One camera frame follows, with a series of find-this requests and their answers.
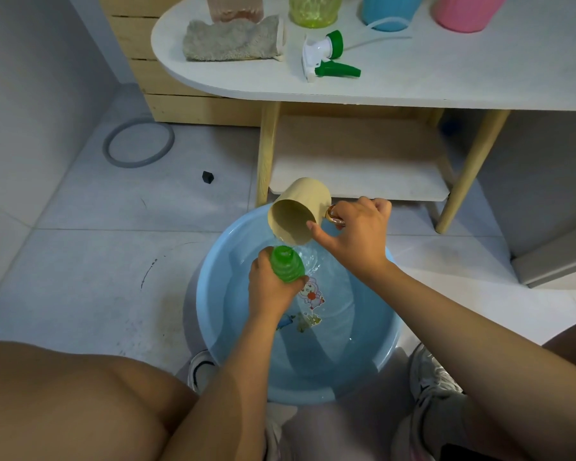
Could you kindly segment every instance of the hand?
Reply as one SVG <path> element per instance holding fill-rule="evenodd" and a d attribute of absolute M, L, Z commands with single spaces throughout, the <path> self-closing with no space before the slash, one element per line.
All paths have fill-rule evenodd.
<path fill-rule="evenodd" d="M 385 199 L 361 197 L 356 202 L 342 200 L 333 210 L 346 222 L 337 237 L 326 234 L 320 225 L 312 221 L 307 222 L 307 227 L 318 244 L 367 284 L 388 264 L 386 225 L 391 216 L 391 207 L 391 203 Z"/>
<path fill-rule="evenodd" d="M 248 290 L 250 317 L 269 319 L 275 327 L 309 277 L 305 275 L 292 283 L 284 283 L 271 268 L 272 250 L 272 247 L 265 247 L 252 262 Z"/>

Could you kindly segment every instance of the gray towel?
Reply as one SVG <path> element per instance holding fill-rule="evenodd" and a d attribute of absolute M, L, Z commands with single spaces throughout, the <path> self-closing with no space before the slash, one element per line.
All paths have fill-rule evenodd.
<path fill-rule="evenodd" d="M 184 37 L 190 61 L 230 61 L 276 58 L 282 54 L 283 22 L 278 15 L 258 24 L 247 19 L 205 24 L 191 21 Z"/>

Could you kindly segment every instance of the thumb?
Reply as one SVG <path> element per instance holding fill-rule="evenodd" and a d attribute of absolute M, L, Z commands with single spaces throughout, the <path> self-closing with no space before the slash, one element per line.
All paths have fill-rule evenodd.
<path fill-rule="evenodd" d="M 292 281 L 292 283 L 290 284 L 292 288 L 292 294 L 297 295 L 297 293 L 305 287 L 308 281 L 309 277 L 307 275 L 303 275 L 302 277 Z"/>
<path fill-rule="evenodd" d="M 337 238 L 325 233 L 322 227 L 313 221 L 307 221 L 307 228 L 311 231 L 311 237 L 332 254 L 337 246 Z"/>

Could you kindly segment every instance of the gray rubber hose ring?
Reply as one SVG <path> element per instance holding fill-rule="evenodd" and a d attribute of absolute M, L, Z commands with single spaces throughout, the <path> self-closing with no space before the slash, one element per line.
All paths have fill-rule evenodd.
<path fill-rule="evenodd" d="M 160 152 L 158 152 L 155 155 L 152 155 L 151 157 L 146 158 L 145 160 L 140 160 L 138 162 L 121 162 L 121 161 L 115 160 L 113 157 L 111 157 L 111 153 L 109 152 L 109 147 L 111 146 L 111 142 L 113 142 L 113 139 L 115 139 L 115 136 L 117 136 L 123 130 L 128 129 L 132 126 L 148 124 L 148 123 L 160 125 L 169 131 L 169 139 L 166 142 L 166 144 L 164 145 L 164 147 L 162 147 Z M 134 118 L 132 120 L 126 121 L 125 123 L 122 123 L 121 125 L 117 126 L 113 131 L 111 131 L 108 134 L 108 136 L 104 139 L 104 142 L 102 143 L 102 154 L 104 155 L 104 158 L 106 158 L 107 161 L 111 165 L 119 166 L 120 168 L 140 168 L 142 166 L 146 166 L 146 165 L 149 165 L 153 162 L 157 162 L 158 160 L 160 160 L 163 156 L 168 154 L 169 150 L 173 147 L 174 143 L 175 143 L 175 131 L 173 131 L 173 129 L 170 125 L 168 125 L 166 123 L 157 123 L 151 118 Z"/>

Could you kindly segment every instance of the cup handle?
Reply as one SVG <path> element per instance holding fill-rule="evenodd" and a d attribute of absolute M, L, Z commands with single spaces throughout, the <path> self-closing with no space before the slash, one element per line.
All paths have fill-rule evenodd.
<path fill-rule="evenodd" d="M 335 208 L 335 204 L 330 205 L 330 207 L 326 210 L 324 217 L 328 221 L 330 221 L 331 223 L 334 223 L 337 226 L 345 226 L 346 222 L 341 217 L 338 217 L 337 215 L 333 215 L 333 209 L 334 208 Z"/>

